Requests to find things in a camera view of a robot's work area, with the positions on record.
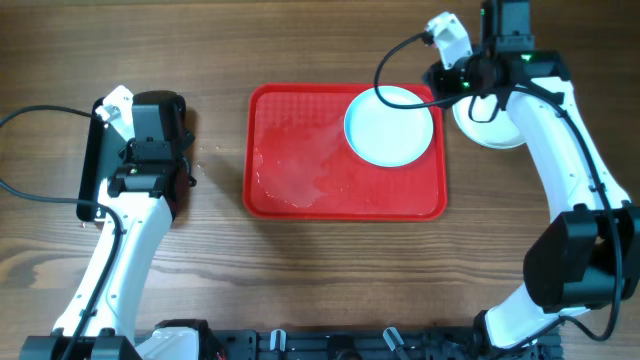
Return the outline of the white round plate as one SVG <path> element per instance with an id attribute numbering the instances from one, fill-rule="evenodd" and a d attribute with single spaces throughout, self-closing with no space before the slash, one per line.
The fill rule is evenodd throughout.
<path id="1" fill-rule="evenodd" d="M 525 138 L 510 120 L 506 111 L 497 110 L 493 120 L 491 115 L 497 105 L 495 95 L 466 97 L 452 107 L 454 119 L 460 130 L 472 141 L 493 149 L 511 149 L 525 144 Z"/>

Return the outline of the light blue plate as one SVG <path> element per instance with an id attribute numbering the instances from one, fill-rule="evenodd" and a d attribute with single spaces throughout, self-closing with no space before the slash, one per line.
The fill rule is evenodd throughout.
<path id="1" fill-rule="evenodd" d="M 379 167 L 401 167 L 422 156 L 435 127 L 427 108 L 397 109 L 385 105 L 374 88 L 354 98 L 344 117 L 344 134 L 351 149 Z"/>

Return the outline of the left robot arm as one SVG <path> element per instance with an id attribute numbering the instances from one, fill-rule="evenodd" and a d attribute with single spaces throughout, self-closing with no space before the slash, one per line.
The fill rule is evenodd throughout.
<path id="1" fill-rule="evenodd" d="M 173 91 L 124 86 L 92 109 L 78 218 L 102 232 L 73 299 L 48 336 L 30 336 L 23 359 L 215 359 L 204 320 L 167 320 L 136 339 L 136 317 L 156 250 L 196 183 L 186 103 Z"/>

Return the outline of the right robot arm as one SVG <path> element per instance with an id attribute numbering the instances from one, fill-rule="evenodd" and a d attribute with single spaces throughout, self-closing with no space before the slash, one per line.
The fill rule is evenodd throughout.
<path id="1" fill-rule="evenodd" d="M 495 356 L 516 352 L 588 311 L 617 316 L 639 281 L 639 209 L 608 171 L 581 119 L 569 70 L 540 50 L 525 1 L 486 1 L 473 44 L 451 13 L 426 25 L 439 51 L 425 82 L 459 123 L 505 119 L 523 137 L 539 174 L 550 223 L 526 253 L 523 284 L 482 313 Z"/>

